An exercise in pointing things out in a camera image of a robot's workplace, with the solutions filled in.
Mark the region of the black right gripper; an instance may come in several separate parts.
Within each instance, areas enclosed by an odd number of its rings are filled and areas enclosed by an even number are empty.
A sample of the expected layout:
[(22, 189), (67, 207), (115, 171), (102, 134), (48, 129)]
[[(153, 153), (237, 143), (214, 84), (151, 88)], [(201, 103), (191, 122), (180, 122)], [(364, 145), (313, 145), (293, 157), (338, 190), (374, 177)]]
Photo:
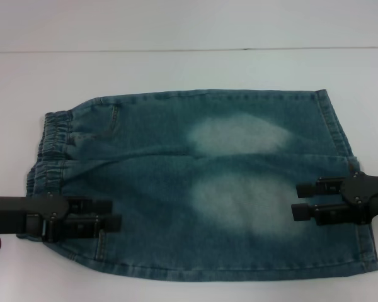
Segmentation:
[[(314, 183), (296, 185), (299, 198), (339, 194), (350, 207), (353, 222), (370, 224), (378, 216), (378, 176), (357, 172), (350, 177), (319, 178)], [(294, 221), (315, 220), (317, 225), (334, 225), (347, 222), (347, 206), (339, 204), (291, 205)]]

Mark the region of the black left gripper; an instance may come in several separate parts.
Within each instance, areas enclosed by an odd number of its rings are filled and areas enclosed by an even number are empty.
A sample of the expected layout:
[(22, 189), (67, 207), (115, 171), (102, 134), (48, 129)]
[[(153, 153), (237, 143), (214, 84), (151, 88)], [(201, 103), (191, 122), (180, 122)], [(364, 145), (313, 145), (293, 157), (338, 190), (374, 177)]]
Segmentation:
[(62, 238), (98, 238), (101, 232), (119, 232), (122, 217), (76, 216), (107, 215), (112, 212), (112, 201), (98, 199), (68, 199), (59, 196), (0, 197), (0, 235), (25, 234), (54, 242)]

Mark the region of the blue denim shorts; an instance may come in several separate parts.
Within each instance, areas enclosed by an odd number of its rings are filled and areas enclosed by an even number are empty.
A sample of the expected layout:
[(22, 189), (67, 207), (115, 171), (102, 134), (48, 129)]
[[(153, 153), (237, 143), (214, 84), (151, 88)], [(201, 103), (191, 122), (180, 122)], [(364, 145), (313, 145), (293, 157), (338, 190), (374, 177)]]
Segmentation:
[(358, 172), (320, 91), (196, 90), (94, 98), (45, 115), (28, 196), (113, 201), (117, 233), (50, 248), (162, 281), (278, 281), (378, 270), (368, 225), (294, 221), (296, 186)]

